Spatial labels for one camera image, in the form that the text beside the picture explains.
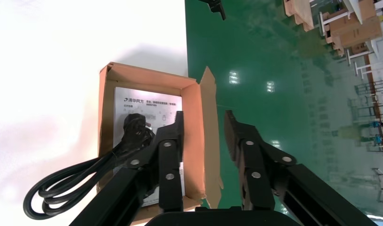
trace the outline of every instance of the coiled cable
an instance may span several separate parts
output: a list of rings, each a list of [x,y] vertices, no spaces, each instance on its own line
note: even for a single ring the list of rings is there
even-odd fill
[[[31,219],[43,220],[69,210],[80,202],[107,172],[118,163],[125,163],[137,151],[149,146],[155,137],[152,130],[146,128],[146,118],[141,114],[129,114],[124,121],[123,130],[121,142],[111,152],[52,173],[36,183],[25,196],[25,214]],[[91,174],[94,175],[80,187],[62,195]],[[38,213],[32,208],[32,199],[37,192],[44,199],[41,206],[44,213]],[[60,203],[64,204],[55,209],[50,207]]]

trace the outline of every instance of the cardboard carton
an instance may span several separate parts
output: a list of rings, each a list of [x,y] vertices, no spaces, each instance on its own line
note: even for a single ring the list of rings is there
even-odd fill
[[[370,23],[365,23],[357,29],[340,35],[340,39],[342,46],[347,48],[382,36],[380,20],[378,17],[374,17]]]
[[[207,67],[200,84],[195,79],[144,68],[109,63],[100,72],[99,149],[102,156],[113,147],[114,88],[124,87],[182,97],[184,112],[184,209],[190,210],[206,198],[212,208],[218,206],[223,183],[220,178],[219,132],[216,110],[215,78]],[[100,191],[112,178],[102,178]],[[158,214],[158,205],[143,207],[132,224],[149,221]]]
[[[373,19],[376,19],[376,10],[373,0],[361,0],[359,1],[360,13],[362,15],[362,24],[359,22],[355,13],[351,13],[350,18],[344,16],[338,20],[330,22],[330,31],[334,36],[342,35],[344,33],[358,29],[361,25],[372,23]],[[346,9],[335,12],[329,16],[333,18],[339,14],[347,12]]]

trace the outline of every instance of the white surface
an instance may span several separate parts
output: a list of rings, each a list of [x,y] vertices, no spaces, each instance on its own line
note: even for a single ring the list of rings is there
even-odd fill
[[[110,61],[187,75],[184,1],[0,0],[0,225],[66,226],[93,197],[44,221],[22,211],[37,181],[97,156]]]
[[[350,13],[355,12],[360,24],[362,24],[363,21],[362,14],[360,13],[359,0],[343,0],[343,2]]]
[[[114,147],[123,137],[123,122],[129,114],[139,113],[146,117],[156,134],[159,127],[173,124],[177,111],[181,111],[181,97],[147,92],[142,90],[115,87],[114,110]],[[183,163],[180,164],[182,194],[184,195]],[[144,199],[143,206],[158,203],[159,187],[154,193]]]
[[[381,9],[381,8],[383,8],[383,0],[376,2],[376,3],[375,3],[375,8],[376,8],[376,9]]]
[[[370,51],[375,53],[377,59],[380,60],[380,52],[378,50],[378,46],[377,46],[376,40],[367,41],[366,45],[369,47]]]

